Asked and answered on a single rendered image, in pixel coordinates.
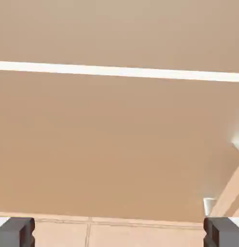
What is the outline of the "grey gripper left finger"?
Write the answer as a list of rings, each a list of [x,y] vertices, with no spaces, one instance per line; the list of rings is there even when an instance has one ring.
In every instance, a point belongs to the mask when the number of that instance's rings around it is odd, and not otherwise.
[[[0,247],[35,247],[34,218],[0,217]]]

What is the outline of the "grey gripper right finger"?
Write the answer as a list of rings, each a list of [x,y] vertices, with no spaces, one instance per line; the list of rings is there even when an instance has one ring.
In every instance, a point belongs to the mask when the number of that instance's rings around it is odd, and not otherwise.
[[[206,217],[203,247],[239,247],[239,217]]]

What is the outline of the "tan cabinet door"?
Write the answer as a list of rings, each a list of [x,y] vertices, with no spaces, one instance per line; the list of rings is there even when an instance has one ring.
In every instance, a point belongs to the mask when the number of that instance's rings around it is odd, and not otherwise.
[[[0,0],[0,61],[239,73],[239,0]]]
[[[0,71],[0,211],[200,222],[238,138],[239,83]]]

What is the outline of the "tan wooden cabinet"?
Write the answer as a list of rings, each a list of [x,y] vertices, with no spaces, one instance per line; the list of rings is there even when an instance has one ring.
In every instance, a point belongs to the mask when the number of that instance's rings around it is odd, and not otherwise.
[[[239,83],[239,73],[222,71],[197,71],[197,70],[174,70],[133,68],[115,66],[94,66],[76,64],[52,64],[35,62],[0,61],[0,71],[6,72],[30,72],[51,73],[65,75],[85,76],[111,76],[126,78],[144,78],[179,81],[206,81],[206,82],[234,82]],[[3,214],[34,214],[22,212],[4,212]]]

